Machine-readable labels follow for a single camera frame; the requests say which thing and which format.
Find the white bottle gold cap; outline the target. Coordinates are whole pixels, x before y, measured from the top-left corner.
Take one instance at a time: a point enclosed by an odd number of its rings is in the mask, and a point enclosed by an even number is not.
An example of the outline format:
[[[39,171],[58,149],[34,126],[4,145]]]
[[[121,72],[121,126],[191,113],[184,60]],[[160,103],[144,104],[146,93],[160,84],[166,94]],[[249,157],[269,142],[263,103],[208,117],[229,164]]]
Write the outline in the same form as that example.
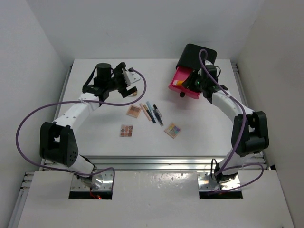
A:
[[[130,97],[137,96],[137,92],[134,92],[134,93],[130,94],[129,96],[130,96]]]

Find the black drawer cabinet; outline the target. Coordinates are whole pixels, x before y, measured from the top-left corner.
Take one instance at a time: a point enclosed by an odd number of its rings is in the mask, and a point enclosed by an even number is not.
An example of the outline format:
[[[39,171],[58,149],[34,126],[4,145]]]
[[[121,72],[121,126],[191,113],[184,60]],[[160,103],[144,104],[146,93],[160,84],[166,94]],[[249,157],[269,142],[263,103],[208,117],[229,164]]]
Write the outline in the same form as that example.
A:
[[[201,68],[199,61],[199,52],[202,49],[206,50],[207,52],[206,60],[214,64],[217,58],[217,52],[215,50],[207,47],[201,47],[195,44],[187,44],[176,65],[176,69],[178,67],[185,67],[192,70],[199,70]]]

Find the orange makeup tube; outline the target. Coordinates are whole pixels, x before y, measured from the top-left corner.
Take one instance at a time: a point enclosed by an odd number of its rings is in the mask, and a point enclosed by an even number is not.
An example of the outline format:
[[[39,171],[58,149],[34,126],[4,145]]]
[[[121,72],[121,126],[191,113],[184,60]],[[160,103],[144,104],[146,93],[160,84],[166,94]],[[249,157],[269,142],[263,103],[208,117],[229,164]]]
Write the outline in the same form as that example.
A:
[[[172,85],[173,86],[182,86],[183,83],[184,83],[183,80],[174,80]]]

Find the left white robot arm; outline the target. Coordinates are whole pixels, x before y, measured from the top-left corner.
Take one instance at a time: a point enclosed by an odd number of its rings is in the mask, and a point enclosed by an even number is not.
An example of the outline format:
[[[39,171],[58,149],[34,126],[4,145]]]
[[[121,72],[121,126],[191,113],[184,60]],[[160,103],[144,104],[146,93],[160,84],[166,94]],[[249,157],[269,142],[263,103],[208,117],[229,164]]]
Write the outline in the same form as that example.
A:
[[[85,119],[101,106],[110,92],[118,91],[123,98],[137,92],[133,83],[141,77],[126,69],[124,62],[116,68],[108,63],[99,63],[82,87],[77,103],[53,122],[45,122],[40,128],[41,158],[64,165],[78,176],[89,178],[94,165],[79,154],[75,132]]]

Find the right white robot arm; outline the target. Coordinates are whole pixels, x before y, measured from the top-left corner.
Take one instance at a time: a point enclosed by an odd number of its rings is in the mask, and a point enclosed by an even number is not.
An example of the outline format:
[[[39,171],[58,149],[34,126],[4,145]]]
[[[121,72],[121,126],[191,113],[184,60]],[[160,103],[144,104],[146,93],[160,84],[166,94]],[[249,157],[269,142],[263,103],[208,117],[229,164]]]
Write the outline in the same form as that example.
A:
[[[220,85],[213,65],[202,65],[200,70],[194,70],[182,86],[203,94],[232,121],[232,148],[225,159],[216,165],[211,176],[217,183],[235,178],[238,170],[253,154],[269,146],[266,114],[246,107],[224,85]]]

